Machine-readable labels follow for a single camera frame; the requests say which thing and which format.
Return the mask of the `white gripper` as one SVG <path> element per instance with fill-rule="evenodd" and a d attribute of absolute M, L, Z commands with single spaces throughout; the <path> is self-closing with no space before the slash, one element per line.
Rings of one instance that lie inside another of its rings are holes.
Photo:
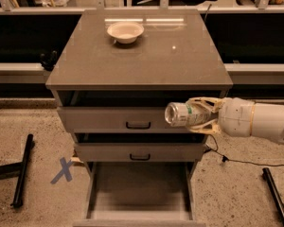
<path fill-rule="evenodd" d="M 215 134 L 221 130 L 232 137 L 251 135 L 252 112 L 255 103 L 240 98 L 192 97 L 188 105 L 201 107 L 213 114 L 219 112 L 217 119 L 196 126 L 187 126 L 193 133 Z"/>

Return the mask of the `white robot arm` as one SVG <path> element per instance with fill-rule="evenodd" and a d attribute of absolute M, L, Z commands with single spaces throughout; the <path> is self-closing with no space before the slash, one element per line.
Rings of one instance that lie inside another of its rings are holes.
<path fill-rule="evenodd" d="M 186 127 L 203 134 L 224 132 L 231 137 L 258 137 L 284 145 L 284 105 L 240 98 L 193 97 L 186 102 L 202 112 Z"/>

